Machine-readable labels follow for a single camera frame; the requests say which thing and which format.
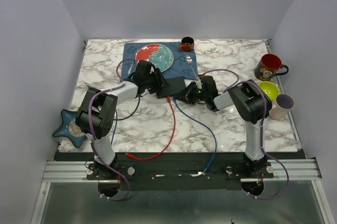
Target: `blue placemat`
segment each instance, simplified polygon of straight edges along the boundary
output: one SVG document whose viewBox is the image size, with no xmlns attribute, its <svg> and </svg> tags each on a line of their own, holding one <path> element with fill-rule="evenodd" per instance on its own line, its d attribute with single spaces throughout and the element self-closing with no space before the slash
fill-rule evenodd
<svg viewBox="0 0 337 224">
<path fill-rule="evenodd" d="M 135 59 L 136 52 L 141 49 L 143 46 L 149 44 L 162 44 L 167 46 L 173 53 L 174 62 L 172 66 L 163 72 L 163 76 L 166 79 L 173 78 L 176 76 L 183 76 L 185 79 L 195 80 L 191 66 L 188 65 L 185 61 L 187 55 L 189 55 L 193 62 L 192 67 L 198 74 L 198 69 L 196 67 L 196 56 L 194 50 L 191 52 L 181 52 L 179 50 L 180 42 L 150 42 L 150 43 L 126 43 L 124 45 L 123 59 Z M 122 78 L 125 79 L 129 76 L 127 73 L 132 61 L 126 61 L 122 65 Z M 131 73 L 136 70 L 136 64 L 134 63 Z"/>
</svg>

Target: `gray floor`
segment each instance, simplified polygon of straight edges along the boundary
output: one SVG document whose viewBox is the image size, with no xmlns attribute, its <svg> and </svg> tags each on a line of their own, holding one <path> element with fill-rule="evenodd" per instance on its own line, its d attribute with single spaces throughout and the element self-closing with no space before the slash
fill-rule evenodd
<svg viewBox="0 0 337 224">
<path fill-rule="evenodd" d="M 262 195 L 282 190 L 285 182 L 267 182 Z M 95 184 L 53 184 L 45 224 L 319 224 L 324 223 L 310 181 L 292 181 L 276 200 L 254 200 L 243 191 L 143 191 L 122 202 L 100 199 Z"/>
</svg>

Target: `blue star dish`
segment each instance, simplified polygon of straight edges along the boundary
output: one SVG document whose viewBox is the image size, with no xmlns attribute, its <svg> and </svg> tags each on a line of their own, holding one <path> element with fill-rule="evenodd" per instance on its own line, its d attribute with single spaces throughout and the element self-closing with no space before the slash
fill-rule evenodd
<svg viewBox="0 0 337 224">
<path fill-rule="evenodd" d="M 75 124 L 76 115 L 77 112 L 63 109 L 61 111 L 62 124 L 55 130 L 53 137 L 67 137 L 76 148 L 79 148 L 86 137 Z"/>
</svg>

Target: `table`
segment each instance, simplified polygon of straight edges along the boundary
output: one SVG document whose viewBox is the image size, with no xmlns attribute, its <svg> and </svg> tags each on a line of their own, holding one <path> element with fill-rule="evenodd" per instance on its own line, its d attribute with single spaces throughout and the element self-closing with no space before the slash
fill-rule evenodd
<svg viewBox="0 0 337 224">
<path fill-rule="evenodd" d="M 179 40 L 89 40 L 70 110 L 77 110 L 81 105 L 88 86 L 108 89 L 119 83 L 115 69 L 122 60 L 125 43 L 174 41 Z M 263 40 L 196 40 L 195 53 L 199 73 L 219 68 L 230 69 L 239 75 L 241 81 L 253 79 L 258 83 L 253 71 L 261 56 L 267 53 L 267 49 Z M 218 90 L 235 81 L 235 76 L 227 72 L 212 72 L 210 75 L 214 77 Z M 119 105 L 118 117 L 129 115 L 135 109 L 137 101 L 129 100 Z M 179 106 L 188 115 L 213 130 L 217 139 L 217 152 L 244 152 L 245 126 L 235 106 L 215 113 L 209 111 L 205 105 L 179 102 Z M 176 107 L 174 111 L 177 119 L 176 132 L 167 151 L 213 152 L 215 144 L 210 132 L 188 119 Z M 112 146 L 115 152 L 160 152 L 167 145 L 172 128 L 172 111 L 167 100 L 146 95 L 141 98 L 140 106 L 131 118 L 118 121 Z M 290 116 L 279 121 L 268 118 L 265 148 L 272 152 L 295 152 L 295 143 L 298 140 L 296 135 Z M 67 138 L 61 139 L 58 150 L 92 152 L 87 140 L 77 149 Z"/>
</svg>

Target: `bowl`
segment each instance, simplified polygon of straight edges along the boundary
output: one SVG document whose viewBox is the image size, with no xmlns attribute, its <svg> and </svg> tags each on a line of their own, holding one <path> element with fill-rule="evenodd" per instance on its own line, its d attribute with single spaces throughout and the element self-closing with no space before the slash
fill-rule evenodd
<svg viewBox="0 0 337 224">
<path fill-rule="evenodd" d="M 259 87 L 270 98 L 271 101 L 276 99 L 277 95 L 280 94 L 279 88 L 272 82 L 261 82 L 259 83 Z"/>
</svg>

